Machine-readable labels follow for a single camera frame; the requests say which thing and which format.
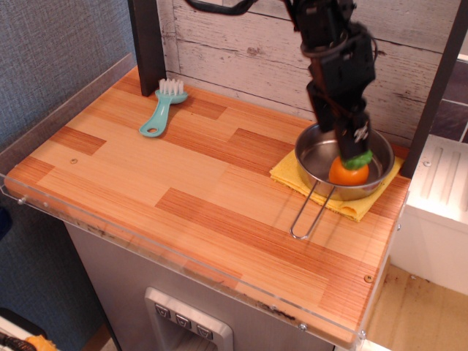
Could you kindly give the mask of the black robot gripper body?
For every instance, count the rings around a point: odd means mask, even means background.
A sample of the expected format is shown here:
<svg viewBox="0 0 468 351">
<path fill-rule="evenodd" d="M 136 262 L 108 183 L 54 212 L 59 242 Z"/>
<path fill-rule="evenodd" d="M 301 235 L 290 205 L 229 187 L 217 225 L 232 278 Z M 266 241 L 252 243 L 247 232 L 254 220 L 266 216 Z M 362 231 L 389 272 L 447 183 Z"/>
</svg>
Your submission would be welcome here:
<svg viewBox="0 0 468 351">
<path fill-rule="evenodd" d="M 368 29 L 359 22 L 301 21 L 300 31 L 311 82 L 338 104 L 341 116 L 365 110 L 363 93 L 375 79 Z"/>
</svg>

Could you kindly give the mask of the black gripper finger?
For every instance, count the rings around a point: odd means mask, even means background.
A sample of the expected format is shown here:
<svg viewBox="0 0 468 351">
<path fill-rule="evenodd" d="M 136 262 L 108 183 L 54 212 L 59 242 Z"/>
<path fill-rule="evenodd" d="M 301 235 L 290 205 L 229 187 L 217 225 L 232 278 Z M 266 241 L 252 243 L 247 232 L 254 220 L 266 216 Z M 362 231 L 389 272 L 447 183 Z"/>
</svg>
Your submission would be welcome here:
<svg viewBox="0 0 468 351">
<path fill-rule="evenodd" d="M 310 82 L 306 89 L 320 130 L 322 132 L 335 131 L 341 117 L 338 104 L 321 91 L 315 82 Z"/>
<path fill-rule="evenodd" d="M 368 151 L 371 126 L 365 110 L 339 116 L 334 130 L 342 159 L 353 159 Z"/>
</svg>

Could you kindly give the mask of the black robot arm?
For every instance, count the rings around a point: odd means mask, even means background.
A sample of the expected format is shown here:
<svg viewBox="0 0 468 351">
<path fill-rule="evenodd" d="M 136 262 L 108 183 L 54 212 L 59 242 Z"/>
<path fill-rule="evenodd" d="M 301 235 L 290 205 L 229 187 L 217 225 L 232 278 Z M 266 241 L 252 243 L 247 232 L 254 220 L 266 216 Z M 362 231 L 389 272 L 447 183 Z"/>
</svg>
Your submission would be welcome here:
<svg viewBox="0 0 468 351">
<path fill-rule="evenodd" d="M 369 152 L 371 131 L 363 93 L 374 81 L 374 38 L 350 17 L 352 1 L 288 1 L 301 34 L 301 51 L 311 61 L 306 89 L 322 132 L 333 131 L 347 162 Z"/>
</svg>

